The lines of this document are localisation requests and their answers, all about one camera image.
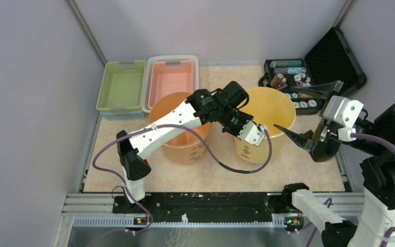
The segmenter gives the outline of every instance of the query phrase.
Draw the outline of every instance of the pink basket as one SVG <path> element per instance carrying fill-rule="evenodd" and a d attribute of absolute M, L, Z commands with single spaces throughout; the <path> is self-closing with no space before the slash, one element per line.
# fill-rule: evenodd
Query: pink basket
<path fill-rule="evenodd" d="M 155 62 L 152 67 L 148 108 L 152 109 L 166 95 L 176 92 L 193 93 L 194 90 L 192 61 Z"/>

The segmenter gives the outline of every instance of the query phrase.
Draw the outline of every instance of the white wall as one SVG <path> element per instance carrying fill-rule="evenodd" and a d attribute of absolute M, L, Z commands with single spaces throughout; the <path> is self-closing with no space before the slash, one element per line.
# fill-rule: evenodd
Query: white wall
<path fill-rule="evenodd" d="M 103 68 L 64 0 L 0 0 L 0 246 L 50 246 Z"/>
<path fill-rule="evenodd" d="M 345 0 L 77 0 L 109 61 L 196 55 L 201 64 L 303 57 Z"/>
<path fill-rule="evenodd" d="M 367 75 L 367 84 L 352 98 L 365 104 L 373 121 L 395 103 L 395 1 L 357 1 L 342 30 Z M 341 150 L 360 191 L 364 179 L 359 163 L 368 155 L 350 147 Z"/>

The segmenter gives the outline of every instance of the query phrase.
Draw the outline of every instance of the beige table surface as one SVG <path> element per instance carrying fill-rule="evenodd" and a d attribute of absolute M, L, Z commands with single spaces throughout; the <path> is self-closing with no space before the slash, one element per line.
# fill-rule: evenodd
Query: beige table surface
<path fill-rule="evenodd" d="M 201 88 L 210 91 L 223 88 L 232 80 L 239 82 L 245 89 L 256 87 L 263 75 L 259 65 L 201 66 L 199 70 Z M 297 116 L 292 130 L 298 133 L 315 130 L 319 121 L 318 115 Z M 147 125 L 147 118 L 110 121 L 102 117 L 93 156 L 113 141 L 117 132 L 132 132 Z M 258 168 L 259 165 L 248 163 L 235 153 L 233 137 L 222 133 L 221 129 L 218 123 L 213 123 L 208 140 L 216 156 L 233 168 Z M 148 162 L 152 171 L 145 179 L 146 192 L 269 192 L 281 191 L 285 184 L 297 182 L 307 184 L 313 191 L 344 191 L 335 158 L 315 163 L 306 151 L 298 148 L 288 138 L 281 152 L 275 153 L 269 165 L 255 174 L 238 174 L 225 170 L 208 153 L 193 165 L 179 165 L 169 161 L 163 151 L 158 149 L 148 158 Z M 97 164 L 123 173 L 116 146 L 106 150 Z M 121 185 L 118 177 L 90 166 L 84 192 L 110 192 L 116 185 Z"/>

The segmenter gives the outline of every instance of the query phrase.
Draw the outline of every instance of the basket handle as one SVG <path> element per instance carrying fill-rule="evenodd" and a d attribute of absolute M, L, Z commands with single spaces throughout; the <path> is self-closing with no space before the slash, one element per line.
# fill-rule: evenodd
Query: basket handle
<path fill-rule="evenodd" d="M 119 65 L 122 67 L 135 67 L 134 62 L 119 62 Z"/>
<path fill-rule="evenodd" d="M 130 110 L 128 110 L 127 108 L 123 108 L 123 107 L 114 107 L 114 108 L 110 108 L 110 111 L 112 113 L 129 113 Z"/>
<path fill-rule="evenodd" d="M 166 66 L 167 67 L 180 67 L 181 66 L 181 61 L 166 61 Z"/>

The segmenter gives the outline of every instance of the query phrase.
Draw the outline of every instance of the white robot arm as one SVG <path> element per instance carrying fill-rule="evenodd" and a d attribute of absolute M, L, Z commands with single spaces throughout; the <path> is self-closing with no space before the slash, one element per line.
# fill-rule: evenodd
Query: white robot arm
<path fill-rule="evenodd" d="M 223 89 L 217 89 L 214 94 L 207 89 L 196 90 L 172 112 L 143 128 L 153 129 L 153 131 L 137 134 L 119 142 L 120 162 L 131 195 L 137 201 L 145 197 L 145 176 L 151 171 L 146 161 L 148 156 L 161 145 L 185 131 L 179 128 L 159 129 L 157 126 L 175 124 L 196 128 L 207 122 L 217 121 L 223 126 L 223 132 L 259 146 L 265 138 L 266 126 L 256 126 L 253 116 L 238 110 L 238 105 L 245 100 L 247 103 L 248 97 L 247 92 L 235 81 L 230 82 Z M 127 133 L 121 131 L 117 134 L 117 138 L 125 135 Z M 134 203 L 128 194 L 127 197 L 131 203 Z"/>
<path fill-rule="evenodd" d="M 283 195 L 289 195 L 293 207 L 301 210 L 317 227 L 325 247 L 328 246 L 387 246 L 395 247 L 395 104 L 373 123 L 359 118 L 363 104 L 336 96 L 341 81 L 295 91 L 325 99 L 323 117 L 314 134 L 299 135 L 283 127 L 282 130 L 299 147 L 307 150 L 314 161 L 332 158 L 340 144 L 371 154 L 361 163 L 364 181 L 364 209 L 355 226 L 332 213 L 318 201 L 303 184 L 287 185 Z"/>

